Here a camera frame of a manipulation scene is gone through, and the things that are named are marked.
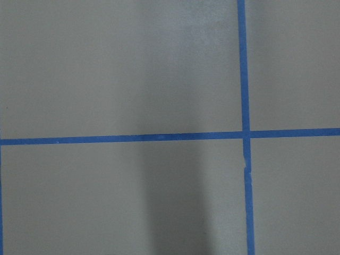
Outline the blue tape line crosswise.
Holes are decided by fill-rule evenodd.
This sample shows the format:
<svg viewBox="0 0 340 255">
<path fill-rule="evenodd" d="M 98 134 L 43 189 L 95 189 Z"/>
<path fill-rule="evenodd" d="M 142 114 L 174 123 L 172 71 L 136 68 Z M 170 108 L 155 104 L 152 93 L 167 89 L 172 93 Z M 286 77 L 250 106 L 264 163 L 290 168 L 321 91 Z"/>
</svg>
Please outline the blue tape line crosswise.
<svg viewBox="0 0 340 255">
<path fill-rule="evenodd" d="M 339 128 L 1 139 L 2 146 L 339 136 Z"/>
</svg>

